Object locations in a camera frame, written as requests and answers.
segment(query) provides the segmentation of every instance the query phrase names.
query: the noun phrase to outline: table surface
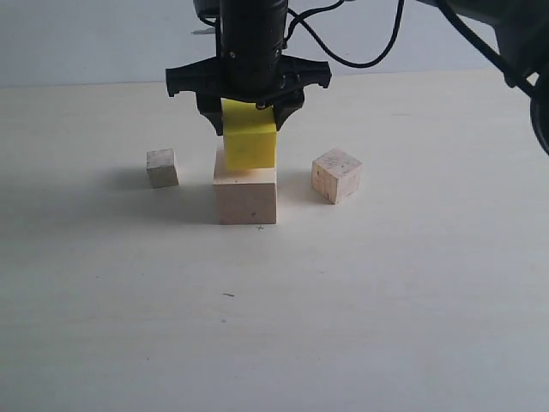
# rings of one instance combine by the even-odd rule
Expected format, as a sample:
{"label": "table surface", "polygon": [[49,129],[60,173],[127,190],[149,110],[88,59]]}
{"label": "table surface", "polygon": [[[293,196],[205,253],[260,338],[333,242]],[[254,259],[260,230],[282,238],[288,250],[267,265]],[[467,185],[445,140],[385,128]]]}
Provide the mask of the table surface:
{"label": "table surface", "polygon": [[1,410],[549,409],[549,159],[497,73],[308,88],[276,226],[216,224],[218,141],[158,83],[0,90]]}

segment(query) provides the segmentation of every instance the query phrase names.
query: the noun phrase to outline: yellow block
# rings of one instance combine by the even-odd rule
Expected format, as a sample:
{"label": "yellow block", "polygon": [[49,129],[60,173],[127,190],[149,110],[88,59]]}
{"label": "yellow block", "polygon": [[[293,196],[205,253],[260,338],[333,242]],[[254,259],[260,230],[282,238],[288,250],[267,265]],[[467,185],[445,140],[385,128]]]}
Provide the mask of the yellow block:
{"label": "yellow block", "polygon": [[273,108],[223,100],[223,139],[228,170],[276,166],[276,124]]}

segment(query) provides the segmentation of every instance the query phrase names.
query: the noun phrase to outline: wooden block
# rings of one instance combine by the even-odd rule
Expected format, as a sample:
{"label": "wooden block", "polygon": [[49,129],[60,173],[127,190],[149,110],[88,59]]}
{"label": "wooden block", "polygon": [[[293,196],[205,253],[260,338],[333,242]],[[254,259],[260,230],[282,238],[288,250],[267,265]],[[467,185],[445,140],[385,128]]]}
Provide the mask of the wooden block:
{"label": "wooden block", "polygon": [[223,141],[227,170],[276,166],[276,123],[273,108],[223,100]]}
{"label": "wooden block", "polygon": [[336,204],[359,188],[362,163],[334,148],[312,162],[312,187]]}
{"label": "wooden block", "polygon": [[179,185],[173,149],[147,152],[147,174],[155,189]]}
{"label": "wooden block", "polygon": [[223,149],[219,149],[214,189],[221,224],[276,223],[276,168],[229,171]]}

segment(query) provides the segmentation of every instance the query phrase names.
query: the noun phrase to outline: black wire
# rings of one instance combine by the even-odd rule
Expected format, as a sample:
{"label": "black wire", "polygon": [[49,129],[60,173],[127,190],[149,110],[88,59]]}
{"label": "black wire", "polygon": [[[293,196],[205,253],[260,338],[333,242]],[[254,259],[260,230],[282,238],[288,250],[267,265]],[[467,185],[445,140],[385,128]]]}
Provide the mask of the black wire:
{"label": "black wire", "polygon": [[[391,38],[389,40],[389,43],[385,47],[385,50],[383,50],[382,53],[379,56],[377,56],[377,58],[366,63],[354,63],[338,56],[337,54],[335,54],[333,51],[329,49],[329,47],[322,41],[322,39],[317,34],[317,32],[315,32],[315,30],[311,26],[309,26],[309,23],[302,20],[299,22],[299,24],[301,24],[301,26],[303,26],[305,30],[309,32],[309,34],[318,43],[318,45],[324,50],[324,52],[328,54],[331,58],[333,58],[336,62],[343,64],[347,67],[352,67],[354,69],[369,69],[370,67],[374,67],[375,65],[381,63],[387,57],[390,51],[393,49],[396,39],[398,38],[398,32],[401,28],[402,11],[404,10],[404,1],[405,0],[398,0],[398,6],[396,8],[395,25],[393,26],[393,33],[391,34]],[[296,18],[299,17],[299,15],[292,9],[288,9],[288,13],[293,17],[296,17]]]}
{"label": "black wire", "polygon": [[295,27],[300,23],[302,22],[303,20],[305,20],[306,18],[309,18],[311,17],[312,15],[317,15],[318,13],[323,13],[325,11],[331,11],[331,10],[335,10],[337,9],[338,7],[340,7],[344,2],[346,2],[346,0],[338,0],[337,2],[335,2],[334,4],[331,4],[329,6],[326,6],[326,7],[318,7],[318,8],[315,8],[315,9],[309,9],[307,11],[304,11],[303,13],[301,13],[300,15],[296,16],[293,18],[293,20],[290,22],[290,25],[288,26],[288,35],[286,36],[286,38],[284,39],[285,42],[287,42],[293,35],[293,31],[295,30]]}
{"label": "black wire", "polygon": [[198,15],[198,18],[200,21],[204,24],[207,24],[208,26],[215,27],[215,23],[213,21],[208,20],[204,15],[201,13]]}
{"label": "black wire", "polygon": [[475,49],[477,49],[485,58],[487,58],[494,66],[496,66],[505,77],[511,80],[519,89],[521,89],[528,97],[534,96],[534,86],[521,76],[515,68],[497,54],[483,39],[481,39],[473,30],[471,30],[457,13],[449,6],[446,0],[435,0],[440,11],[443,13],[446,20],[457,30]]}

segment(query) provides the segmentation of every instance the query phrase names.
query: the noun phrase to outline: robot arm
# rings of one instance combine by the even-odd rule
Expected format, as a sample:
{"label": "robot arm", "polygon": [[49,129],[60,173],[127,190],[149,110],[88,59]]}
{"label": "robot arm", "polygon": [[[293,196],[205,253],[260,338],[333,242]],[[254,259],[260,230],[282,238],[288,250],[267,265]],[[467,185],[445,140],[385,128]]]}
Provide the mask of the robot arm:
{"label": "robot arm", "polygon": [[[450,23],[505,76],[532,98],[534,131],[549,154],[549,0],[418,0],[437,6]],[[305,102],[304,87],[329,86],[327,62],[283,55],[288,0],[194,0],[197,16],[214,18],[215,57],[168,69],[166,85],[173,97],[196,94],[199,112],[222,134],[224,99],[272,106],[277,128]],[[500,54],[468,31],[457,15],[492,26]],[[528,78],[539,75],[535,86]]]}

